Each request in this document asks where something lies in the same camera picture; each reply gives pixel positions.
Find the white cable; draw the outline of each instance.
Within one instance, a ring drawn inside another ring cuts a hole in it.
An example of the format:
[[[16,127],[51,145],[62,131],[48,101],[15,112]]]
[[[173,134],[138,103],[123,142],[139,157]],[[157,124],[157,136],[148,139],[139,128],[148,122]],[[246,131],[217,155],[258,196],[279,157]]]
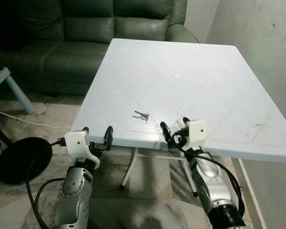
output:
[[[32,123],[32,122],[23,120],[21,118],[17,118],[17,117],[11,116],[9,114],[3,113],[1,111],[0,111],[0,114],[6,115],[6,116],[8,116],[10,118],[14,118],[14,119],[17,119],[17,120],[20,120],[20,121],[23,121],[23,122],[26,122],[26,123],[29,123],[29,124],[32,124],[32,125],[42,125],[42,126],[46,126],[46,127],[50,127],[50,128],[55,128],[55,129],[70,129],[70,127],[59,127],[59,126],[51,126],[51,125],[45,125],[45,124],[40,124],[40,123]]]

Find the sofa backrest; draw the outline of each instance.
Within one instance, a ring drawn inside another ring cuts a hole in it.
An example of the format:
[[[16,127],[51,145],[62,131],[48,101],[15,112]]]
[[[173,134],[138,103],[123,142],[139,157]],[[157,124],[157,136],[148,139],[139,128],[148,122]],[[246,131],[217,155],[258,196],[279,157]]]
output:
[[[33,40],[99,43],[114,37],[164,41],[170,25],[184,23],[187,5],[187,0],[2,1]]]

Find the sofa armrest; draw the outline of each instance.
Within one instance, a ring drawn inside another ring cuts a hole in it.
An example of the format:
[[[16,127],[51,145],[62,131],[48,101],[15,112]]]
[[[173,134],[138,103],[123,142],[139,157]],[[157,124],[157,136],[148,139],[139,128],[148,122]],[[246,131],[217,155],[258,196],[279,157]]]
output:
[[[197,38],[183,25],[172,25],[167,29],[165,40],[168,42],[199,43]]]

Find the green leather sofa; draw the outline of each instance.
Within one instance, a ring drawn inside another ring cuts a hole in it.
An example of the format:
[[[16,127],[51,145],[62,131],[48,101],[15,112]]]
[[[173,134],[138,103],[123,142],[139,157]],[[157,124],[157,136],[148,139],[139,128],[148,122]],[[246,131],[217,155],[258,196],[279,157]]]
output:
[[[1,52],[30,92],[85,95],[112,38],[198,42],[183,26],[187,0],[8,0],[28,30],[19,52]]]

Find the white tabletop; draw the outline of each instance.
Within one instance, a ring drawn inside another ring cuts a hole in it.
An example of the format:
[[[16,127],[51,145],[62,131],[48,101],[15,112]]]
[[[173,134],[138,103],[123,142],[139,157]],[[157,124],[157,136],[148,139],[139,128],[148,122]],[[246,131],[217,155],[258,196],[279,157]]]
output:
[[[234,46],[113,39],[71,129],[164,149],[160,122],[173,133],[184,116],[207,122],[213,155],[286,162],[286,120]]]

